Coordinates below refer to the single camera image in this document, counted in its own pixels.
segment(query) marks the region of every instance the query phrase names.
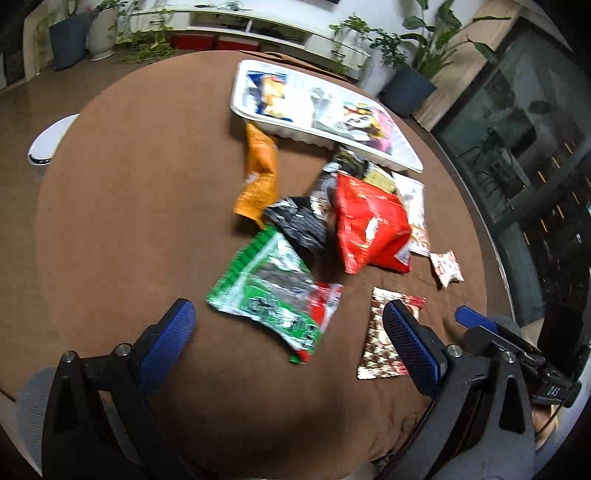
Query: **brown tablecloth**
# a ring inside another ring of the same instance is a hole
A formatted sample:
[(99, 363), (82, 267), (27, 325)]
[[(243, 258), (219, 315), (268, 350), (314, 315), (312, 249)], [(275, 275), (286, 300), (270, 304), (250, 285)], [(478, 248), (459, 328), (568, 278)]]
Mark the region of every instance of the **brown tablecloth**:
[[(243, 186), (244, 125), (229, 109), (238, 52), (204, 52), (131, 73), (82, 111), (44, 180), (37, 219), (41, 281), (66, 345), (81, 356), (133, 342), (178, 297), (197, 328), (151, 400), (171, 440), (224, 473), (342, 478), (399, 446), (428, 401), (408, 377), (358, 380), (374, 286), (427, 298), (420, 321), (467, 304), (486, 313), (482, 257), (459, 192), (400, 119), (424, 164), (432, 250), (453, 249), (466, 281), (438, 290), (428, 259), (411, 274), (374, 267), (343, 279), (340, 306), (307, 365), (278, 339), (204, 301), (256, 229), (232, 213)], [(279, 141), (280, 196), (301, 195), (329, 152)]]

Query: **white plant pot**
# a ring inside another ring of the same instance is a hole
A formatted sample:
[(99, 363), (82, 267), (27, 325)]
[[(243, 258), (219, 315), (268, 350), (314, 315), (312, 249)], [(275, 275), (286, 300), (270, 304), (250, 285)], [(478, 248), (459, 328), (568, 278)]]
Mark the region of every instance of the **white plant pot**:
[(117, 8), (103, 10), (92, 21), (88, 30), (90, 61), (105, 59), (115, 53), (118, 10)]
[(363, 65), (357, 87), (375, 97), (392, 80), (395, 73), (395, 69), (382, 64), (382, 52), (374, 50)]

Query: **white plastic tray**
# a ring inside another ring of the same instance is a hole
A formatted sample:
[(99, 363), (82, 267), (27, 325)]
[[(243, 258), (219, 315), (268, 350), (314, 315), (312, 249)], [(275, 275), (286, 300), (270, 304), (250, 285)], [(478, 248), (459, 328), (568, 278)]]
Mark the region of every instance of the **white plastic tray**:
[[(258, 107), (255, 96), (256, 87), (248, 78), (248, 72), (287, 75), (284, 94), (285, 101), (288, 104), (289, 115), (293, 122), (256, 112)], [(347, 146), (361, 157), (367, 158), (384, 167), (391, 168), (392, 170), (414, 170), (418, 173), (423, 171), (422, 162), (394, 122), (392, 122), (390, 133), (391, 148), (388, 153), (350, 138), (314, 128), (314, 106), (311, 91), (315, 88), (321, 88), (325, 92), (330, 92), (332, 102), (335, 105), (342, 106), (343, 102), (365, 103), (379, 110), (384, 115), (388, 115), (380, 104), (356, 92), (327, 82), (326, 80), (313, 77), (312, 75), (258, 60), (242, 60), (239, 63), (230, 107), (234, 113), (255, 122), (259, 128), (272, 135), (293, 138), (297, 141), (331, 149), (334, 148), (334, 142), (338, 142)]]

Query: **plant pot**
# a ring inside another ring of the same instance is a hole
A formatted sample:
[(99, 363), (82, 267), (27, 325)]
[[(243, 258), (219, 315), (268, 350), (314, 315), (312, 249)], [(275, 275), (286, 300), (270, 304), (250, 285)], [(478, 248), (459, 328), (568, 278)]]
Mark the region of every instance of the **plant pot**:
[(399, 69), (379, 94), (381, 102), (400, 116), (413, 113), (437, 89), (411, 67)]
[(85, 12), (49, 27), (54, 70), (72, 67), (84, 58), (86, 34), (91, 20), (91, 12)]
[(115, 53), (118, 13), (119, 9), (114, 7), (103, 10), (94, 17), (88, 30), (90, 61), (105, 59)]
[(385, 67), (382, 63), (382, 52), (374, 50), (363, 64), (357, 87), (370, 96), (375, 97), (396, 74), (392, 67)]

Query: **white snack bag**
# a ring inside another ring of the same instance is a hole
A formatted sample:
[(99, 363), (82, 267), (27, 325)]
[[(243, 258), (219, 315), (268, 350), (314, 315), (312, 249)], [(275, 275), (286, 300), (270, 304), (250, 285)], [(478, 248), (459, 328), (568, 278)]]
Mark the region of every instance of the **white snack bag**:
[(392, 172), (392, 176), (396, 182), (398, 197), (407, 211), (408, 223), (413, 229), (407, 244), (408, 249), (418, 255), (428, 257), (431, 245), (425, 226), (425, 185), (418, 180), (400, 175), (400, 173)]

